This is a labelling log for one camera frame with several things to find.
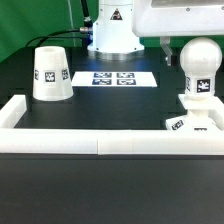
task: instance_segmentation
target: white cup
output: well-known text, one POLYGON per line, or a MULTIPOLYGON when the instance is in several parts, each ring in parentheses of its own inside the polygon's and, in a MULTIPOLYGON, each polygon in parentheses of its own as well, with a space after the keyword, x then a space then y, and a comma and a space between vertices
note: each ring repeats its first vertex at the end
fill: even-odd
POLYGON ((65 100, 73 96, 65 49, 35 49, 33 97, 43 101, 65 100))

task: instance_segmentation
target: black table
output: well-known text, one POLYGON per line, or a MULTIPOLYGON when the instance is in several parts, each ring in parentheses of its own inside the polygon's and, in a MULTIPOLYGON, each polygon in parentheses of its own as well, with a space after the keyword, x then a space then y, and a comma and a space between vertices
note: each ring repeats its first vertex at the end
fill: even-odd
MULTIPOLYGON (((26 94, 30 103, 17 128, 158 130, 165 119, 185 113, 177 100, 184 73, 179 63, 167 67, 160 49, 113 63, 90 59, 83 49, 67 49, 71 74, 152 71, 158 88, 80 87, 72 99, 51 104, 31 97, 33 53, 24 48, 0 64, 1 106, 14 94, 26 94), (56 123, 60 113, 54 117, 52 111, 60 108, 68 116, 56 123)), ((216 81, 216 95, 223 100, 223 65, 216 81)), ((224 222, 223 157, 1 154, 0 160, 0 223, 224 222)))

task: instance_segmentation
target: green background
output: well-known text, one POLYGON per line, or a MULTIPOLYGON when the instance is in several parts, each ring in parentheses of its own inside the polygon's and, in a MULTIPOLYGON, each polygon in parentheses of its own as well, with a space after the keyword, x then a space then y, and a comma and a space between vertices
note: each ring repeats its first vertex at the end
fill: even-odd
MULTIPOLYGON (((98 0, 87 0, 93 21, 98 15, 98 0)), ((80 0, 71 0, 74 27, 83 26, 80 0)), ((0 61, 24 47, 32 38, 71 28, 67 0, 1 0, 0 1, 0 61)), ((172 38, 171 46, 182 47, 191 37, 172 38)), ((213 37, 224 46, 224 37, 213 37)), ((144 38, 146 47, 158 47, 159 38, 144 38)), ((51 40, 47 44, 74 46, 72 40, 51 40)), ((76 39, 75 46, 81 46, 76 39)))

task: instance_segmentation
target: black and white pattern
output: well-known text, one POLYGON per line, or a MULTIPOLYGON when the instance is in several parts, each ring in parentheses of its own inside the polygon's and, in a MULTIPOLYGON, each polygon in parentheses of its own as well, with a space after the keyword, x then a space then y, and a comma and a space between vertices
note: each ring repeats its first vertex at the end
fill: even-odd
POLYGON ((55 82, 55 72, 45 72, 46 82, 55 82))
POLYGON ((191 91, 191 79, 186 77, 186 89, 191 91))
POLYGON ((111 79, 93 79, 92 85, 108 86, 112 84, 111 79))
POLYGON ((119 86, 135 86, 135 79, 117 79, 117 85, 119 86))
POLYGON ((197 93, 209 93, 211 88, 210 79, 197 80, 197 93))
POLYGON ((129 79, 129 78, 132 78, 134 79, 135 78, 135 74, 133 72, 118 72, 117 73, 117 78, 123 78, 123 79, 129 79))
POLYGON ((172 126, 172 129, 174 131, 178 130, 179 128, 181 128, 184 125, 184 122, 182 120, 179 120, 176 124, 174 124, 172 126))
POLYGON ((95 72, 94 78, 112 78, 111 72, 95 72))
POLYGON ((207 128, 194 128, 195 131, 207 131, 207 128))
POLYGON ((69 78, 67 69, 62 70, 62 78, 63 78, 63 80, 66 80, 69 78))
POLYGON ((36 80, 39 80, 39 71, 37 69, 34 71, 34 77, 36 80))

